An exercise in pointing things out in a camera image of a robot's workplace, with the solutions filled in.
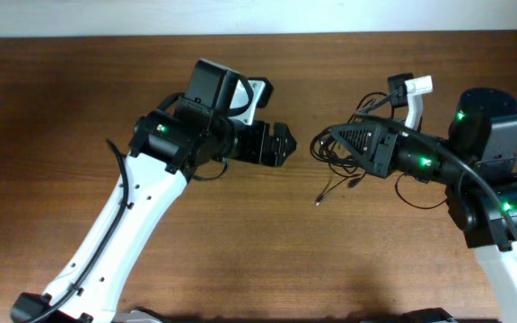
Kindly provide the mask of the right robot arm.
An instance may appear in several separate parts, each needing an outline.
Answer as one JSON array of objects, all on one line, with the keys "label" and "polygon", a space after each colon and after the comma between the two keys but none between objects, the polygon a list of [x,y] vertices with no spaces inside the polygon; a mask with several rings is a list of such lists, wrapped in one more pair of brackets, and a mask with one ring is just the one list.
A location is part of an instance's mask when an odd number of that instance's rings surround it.
[{"label": "right robot arm", "polygon": [[356,112],[327,128],[322,148],[348,152],[333,161],[387,178],[400,171],[445,186],[445,203],[493,289],[500,320],[517,322],[517,102],[508,93],[473,88],[460,96],[445,138],[419,130],[423,91],[407,93],[401,121]]}]

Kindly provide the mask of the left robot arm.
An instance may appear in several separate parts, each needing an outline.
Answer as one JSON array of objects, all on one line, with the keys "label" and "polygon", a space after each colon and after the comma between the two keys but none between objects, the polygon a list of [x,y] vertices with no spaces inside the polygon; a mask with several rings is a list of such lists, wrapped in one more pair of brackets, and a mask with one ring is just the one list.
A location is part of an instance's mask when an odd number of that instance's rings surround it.
[{"label": "left robot arm", "polygon": [[265,77],[246,77],[199,59],[188,87],[137,120],[128,154],[115,145],[116,186],[68,264],[43,293],[23,292],[14,322],[161,322],[137,308],[118,312],[128,276],[153,230],[208,162],[280,167],[296,148],[285,123],[255,119],[274,90]]}]

